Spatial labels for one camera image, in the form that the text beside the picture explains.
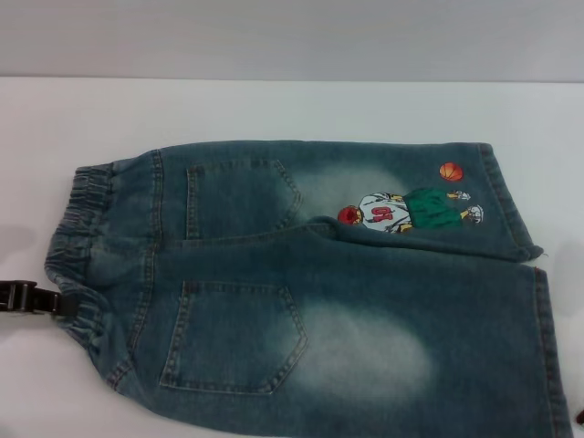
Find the blue denim shorts with cartoon print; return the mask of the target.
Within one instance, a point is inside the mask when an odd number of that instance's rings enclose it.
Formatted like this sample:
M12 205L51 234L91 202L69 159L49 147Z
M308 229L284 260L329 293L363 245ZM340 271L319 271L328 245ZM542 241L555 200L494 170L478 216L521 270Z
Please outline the blue denim shorts with cartoon print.
M486 143L218 141L79 168L58 325L161 416L286 438L573 438L541 249Z

